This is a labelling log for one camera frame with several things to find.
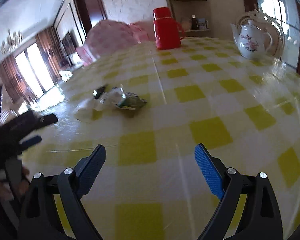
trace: red thermos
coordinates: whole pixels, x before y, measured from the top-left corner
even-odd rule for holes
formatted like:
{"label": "red thermos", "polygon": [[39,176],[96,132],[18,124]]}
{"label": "red thermos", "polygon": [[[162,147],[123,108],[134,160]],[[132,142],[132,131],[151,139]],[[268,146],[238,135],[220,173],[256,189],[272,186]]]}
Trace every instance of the red thermos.
{"label": "red thermos", "polygon": [[155,44],[158,49],[174,49],[181,46],[180,40],[185,37],[185,33],[175,19],[171,17],[168,7],[160,7],[153,10]]}

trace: white teapot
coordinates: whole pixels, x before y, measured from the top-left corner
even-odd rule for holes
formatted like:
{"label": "white teapot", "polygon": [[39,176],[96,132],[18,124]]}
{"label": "white teapot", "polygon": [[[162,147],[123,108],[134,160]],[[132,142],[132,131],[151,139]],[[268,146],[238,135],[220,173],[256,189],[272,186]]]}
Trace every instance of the white teapot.
{"label": "white teapot", "polygon": [[[241,25],[241,31],[231,24],[234,43],[237,45],[241,55],[247,59],[259,59],[271,48],[273,39],[270,33],[265,33],[248,20],[247,25]],[[270,44],[264,46],[265,36],[270,37]]]}

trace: yellow and white tablecloth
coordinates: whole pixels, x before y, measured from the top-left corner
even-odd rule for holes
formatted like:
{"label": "yellow and white tablecloth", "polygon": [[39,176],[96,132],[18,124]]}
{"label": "yellow and white tablecloth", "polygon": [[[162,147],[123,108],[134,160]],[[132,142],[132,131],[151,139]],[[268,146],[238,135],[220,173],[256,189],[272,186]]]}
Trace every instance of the yellow and white tablecloth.
{"label": "yellow and white tablecloth", "polygon": [[[106,83],[148,104],[133,116],[116,109],[76,120],[77,104]],[[210,38],[164,51],[149,42],[79,70],[60,89],[66,100],[49,110],[58,123],[39,132],[42,143],[23,161],[48,176],[104,145],[106,162],[82,203],[105,240],[197,239],[218,205],[194,159],[198,143],[241,174],[266,172],[285,238],[300,223],[300,78],[280,60],[250,61],[233,42]]]}

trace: blue gripper pad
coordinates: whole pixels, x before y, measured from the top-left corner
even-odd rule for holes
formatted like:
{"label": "blue gripper pad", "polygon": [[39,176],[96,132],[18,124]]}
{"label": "blue gripper pad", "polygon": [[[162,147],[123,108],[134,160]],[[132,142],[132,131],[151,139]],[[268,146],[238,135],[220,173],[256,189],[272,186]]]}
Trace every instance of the blue gripper pad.
{"label": "blue gripper pad", "polygon": [[216,195],[218,199],[222,199],[225,192],[222,188],[222,177],[215,168],[212,160],[207,153],[207,149],[198,144],[194,149],[195,160],[211,190],[213,195]]}
{"label": "blue gripper pad", "polygon": [[106,149],[102,145],[98,145],[89,157],[81,159],[74,167],[79,183],[76,192],[79,199],[89,193],[105,160]]}

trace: metal screw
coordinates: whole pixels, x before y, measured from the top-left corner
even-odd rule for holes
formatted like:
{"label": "metal screw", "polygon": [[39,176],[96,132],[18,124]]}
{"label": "metal screw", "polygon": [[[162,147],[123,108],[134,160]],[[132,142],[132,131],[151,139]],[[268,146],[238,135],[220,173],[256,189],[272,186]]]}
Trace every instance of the metal screw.
{"label": "metal screw", "polygon": [[227,171],[229,174],[235,174],[237,172],[234,168],[229,168]]}
{"label": "metal screw", "polygon": [[38,179],[41,177],[41,173],[40,172],[37,172],[34,176],[33,176],[35,179]]}
{"label": "metal screw", "polygon": [[260,177],[265,179],[267,177],[267,174],[265,174],[264,172],[260,172]]}
{"label": "metal screw", "polygon": [[65,174],[69,175],[73,172],[73,169],[72,168],[67,168],[65,169]]}

